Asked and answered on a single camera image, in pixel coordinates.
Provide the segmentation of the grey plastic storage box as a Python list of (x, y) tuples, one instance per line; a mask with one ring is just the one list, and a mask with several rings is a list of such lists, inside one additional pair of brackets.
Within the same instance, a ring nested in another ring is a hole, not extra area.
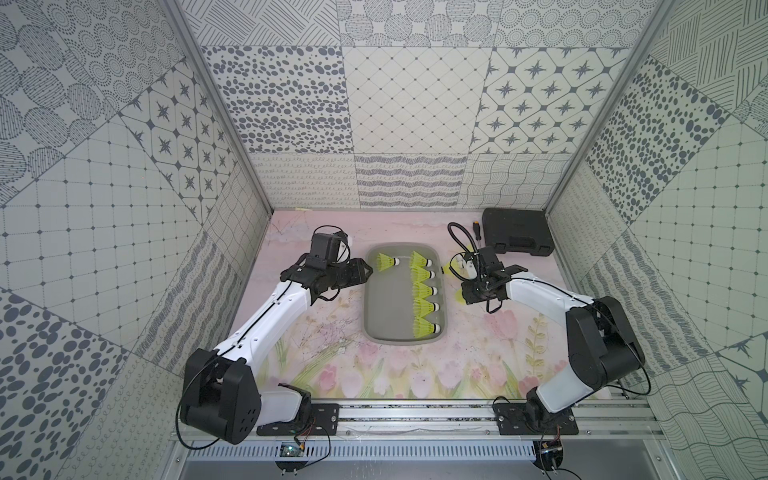
[[(434, 277), (421, 283), (437, 289), (437, 294), (426, 300), (440, 307), (437, 312), (425, 317), (426, 320), (438, 324), (440, 332), (421, 339), (415, 339), (412, 333), (412, 324), (416, 318), (412, 311), (414, 299), (411, 288), (414, 282), (410, 278), (409, 268), (409, 257), (412, 251), (420, 253), (433, 262)], [(397, 257), (400, 264), (378, 272), (375, 267), (378, 253)], [(419, 243), (379, 244), (369, 251), (366, 261), (374, 268), (374, 273), (365, 286), (363, 309), (363, 330), (370, 340), (387, 345), (413, 346), (435, 342), (446, 333), (446, 294), (442, 282), (440, 259), (436, 250)]]

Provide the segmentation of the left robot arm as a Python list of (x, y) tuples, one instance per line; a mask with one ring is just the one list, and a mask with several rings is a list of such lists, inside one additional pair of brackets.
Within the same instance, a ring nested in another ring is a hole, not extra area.
[(211, 350), (197, 349), (184, 368), (175, 428), (182, 424), (236, 445), (256, 427), (302, 433), (311, 424), (311, 395), (280, 384), (260, 390), (256, 374), (278, 340), (328, 290), (366, 283), (374, 269), (361, 258), (311, 262), (284, 270), (268, 300), (235, 333)]

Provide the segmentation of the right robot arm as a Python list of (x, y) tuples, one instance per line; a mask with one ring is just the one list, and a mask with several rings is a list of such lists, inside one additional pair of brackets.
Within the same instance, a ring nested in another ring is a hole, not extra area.
[(621, 303), (592, 298), (546, 282), (519, 265), (506, 267), (491, 247), (459, 254), (468, 304), (506, 300), (524, 304), (565, 328), (566, 366), (526, 394), (526, 414), (544, 420), (560, 414), (609, 383), (645, 368), (645, 356)]

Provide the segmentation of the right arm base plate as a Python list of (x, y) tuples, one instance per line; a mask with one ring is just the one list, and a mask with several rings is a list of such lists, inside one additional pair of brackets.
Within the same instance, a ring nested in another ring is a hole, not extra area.
[(500, 435), (571, 436), (579, 433), (570, 408), (551, 413), (528, 402), (505, 401), (493, 403), (491, 408)]

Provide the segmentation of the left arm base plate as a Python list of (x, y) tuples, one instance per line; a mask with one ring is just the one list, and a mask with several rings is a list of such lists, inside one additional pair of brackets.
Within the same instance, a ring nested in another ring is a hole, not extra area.
[(299, 409), (289, 422), (275, 422), (256, 429), (258, 436), (335, 436), (338, 428), (338, 403), (310, 403)]

